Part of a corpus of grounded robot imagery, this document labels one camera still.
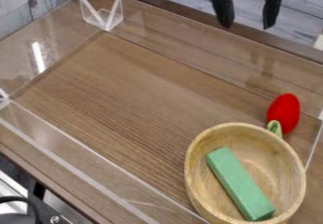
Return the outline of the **red plush strawberry toy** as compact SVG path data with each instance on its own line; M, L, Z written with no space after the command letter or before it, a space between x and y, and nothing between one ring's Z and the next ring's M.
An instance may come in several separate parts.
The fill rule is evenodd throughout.
M301 119L301 101L294 94L282 94L273 101L266 112L266 129L279 137L291 133Z

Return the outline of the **clear acrylic tray wall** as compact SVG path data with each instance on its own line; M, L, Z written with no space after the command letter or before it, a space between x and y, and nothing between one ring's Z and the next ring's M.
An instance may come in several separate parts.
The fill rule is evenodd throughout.
M301 119L282 138L308 188L287 224L323 224L323 65L137 0L70 0L0 42L0 154L97 224L211 224L185 181L209 128L266 129L282 94Z

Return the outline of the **green rectangular block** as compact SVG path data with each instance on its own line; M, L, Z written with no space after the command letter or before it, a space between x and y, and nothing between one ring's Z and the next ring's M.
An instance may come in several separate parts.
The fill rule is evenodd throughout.
M270 219L277 208L233 150L229 147L214 150L206 155L206 163L245 220L257 222Z

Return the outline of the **wooden bowl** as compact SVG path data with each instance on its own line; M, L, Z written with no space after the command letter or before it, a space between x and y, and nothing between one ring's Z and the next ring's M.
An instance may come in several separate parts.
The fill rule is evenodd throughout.
M281 136L246 123L219 124L190 144L190 200L211 224L287 224L306 195L306 170Z

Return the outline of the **black metal bracket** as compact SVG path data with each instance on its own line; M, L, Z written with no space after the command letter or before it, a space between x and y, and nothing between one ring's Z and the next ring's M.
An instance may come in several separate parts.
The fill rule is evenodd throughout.
M46 202L46 188L33 181L29 187L29 200L34 203L39 213L39 224L74 224Z

